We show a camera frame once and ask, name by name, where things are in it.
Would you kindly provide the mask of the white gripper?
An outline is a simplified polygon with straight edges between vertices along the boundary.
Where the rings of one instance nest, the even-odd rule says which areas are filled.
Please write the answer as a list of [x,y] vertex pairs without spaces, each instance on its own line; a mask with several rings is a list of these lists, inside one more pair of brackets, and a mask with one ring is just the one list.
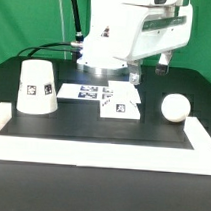
[[124,59],[128,65],[129,82],[138,85],[141,79],[140,59],[160,54],[155,68],[157,75],[166,75],[172,51],[188,44],[192,30],[191,4],[130,5],[127,4],[126,43]]

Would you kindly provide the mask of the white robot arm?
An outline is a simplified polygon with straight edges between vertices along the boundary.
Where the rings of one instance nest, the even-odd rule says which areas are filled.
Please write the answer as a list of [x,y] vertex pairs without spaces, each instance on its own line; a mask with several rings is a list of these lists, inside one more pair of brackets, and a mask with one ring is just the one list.
[[137,85],[142,60],[157,55],[155,73],[164,76],[173,51],[189,42],[192,13],[190,0],[91,0],[91,27],[77,68],[127,73]]

